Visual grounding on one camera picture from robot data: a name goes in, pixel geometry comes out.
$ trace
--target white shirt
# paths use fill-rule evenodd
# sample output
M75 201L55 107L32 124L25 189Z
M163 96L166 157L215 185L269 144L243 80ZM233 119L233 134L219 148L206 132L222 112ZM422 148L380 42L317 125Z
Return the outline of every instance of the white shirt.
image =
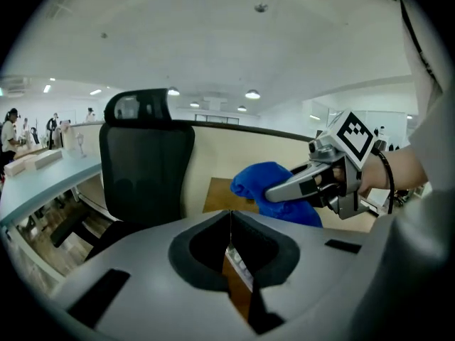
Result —
M11 139L16 140L16 132L14 131L13 123L6 120L1 130L1 150L4 153L7 151L17 151L16 147L9 142Z
M23 124L21 125L21 136L27 140L30 140L30 125L26 125L26 127L23 127Z
M455 100L450 84L455 69L435 30L423 14L417 13L417 7L408 9L412 8L410 3L411 0L406 3L409 19L436 79L427 72L409 31L405 29L405 53L415 81L419 118L425 118L409 137L409 142L432 184L433 191L453 190Z
M93 112L89 112L87 117L85 118L85 122L94 122L95 121L95 114Z

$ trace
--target black rectangular slot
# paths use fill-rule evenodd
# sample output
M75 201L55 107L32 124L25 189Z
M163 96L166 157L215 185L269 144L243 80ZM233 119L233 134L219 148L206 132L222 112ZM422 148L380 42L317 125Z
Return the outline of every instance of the black rectangular slot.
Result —
M340 249L343 251L349 251L350 253L357 254L362 248L361 245L353 244L351 242L342 242L340 240L330 239L325 243L328 247L333 247L335 249Z
M125 271L110 269L68 311L76 320L93 328L130 275Z

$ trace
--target ceiling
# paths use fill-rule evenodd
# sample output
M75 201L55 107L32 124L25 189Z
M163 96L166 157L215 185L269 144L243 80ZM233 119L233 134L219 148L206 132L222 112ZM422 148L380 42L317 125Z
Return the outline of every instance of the ceiling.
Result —
M44 92L46 85L50 85L48 92ZM107 99L115 96L121 90L116 87L92 83L76 82L71 80L55 79L50 77L22 77L6 76L0 79L3 96L0 99L29 98L33 100L41 97L55 97L65 99ZM100 93L91 95L91 92L101 90Z
M265 13L254 10L261 3ZM226 99L221 111L257 114L409 75L401 27L390 0L48 0L2 75L176 86L177 107L215 97ZM261 99L245 99L248 89Z

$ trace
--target human arm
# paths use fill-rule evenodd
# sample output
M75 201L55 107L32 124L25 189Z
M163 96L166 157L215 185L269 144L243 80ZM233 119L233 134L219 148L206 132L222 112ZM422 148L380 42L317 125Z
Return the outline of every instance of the human arm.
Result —
M425 184L428 179L422 164L411 146L397 151L383 152L392 169L395 190L409 190ZM362 168L362 183L359 193L371 188L389 189L390 183L384 164L378 156L370 154Z
M21 142L16 139L9 139L8 141L11 145L21 145Z

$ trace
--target person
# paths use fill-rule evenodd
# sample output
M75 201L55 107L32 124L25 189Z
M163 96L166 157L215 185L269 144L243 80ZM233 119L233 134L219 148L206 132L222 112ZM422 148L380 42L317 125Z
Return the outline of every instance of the person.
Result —
M21 138L24 138L27 143L30 141L30 126L28 125L27 118L23 120L23 124L21 125Z
M51 117L46 124L46 128L49 131L49 149L52 149L54 141L55 141L55 129L57 129L57 119L58 119L58 114L54 112L53 117Z
M88 114L85 117L85 122L94 122L95 121L95 113L91 107L88 108Z
M21 145L20 141L16 140L16 132L14 131L14 123L17 120L17 110L11 109L5 116L5 122L1 129L1 173L3 167L12 162L16 155L16 147Z

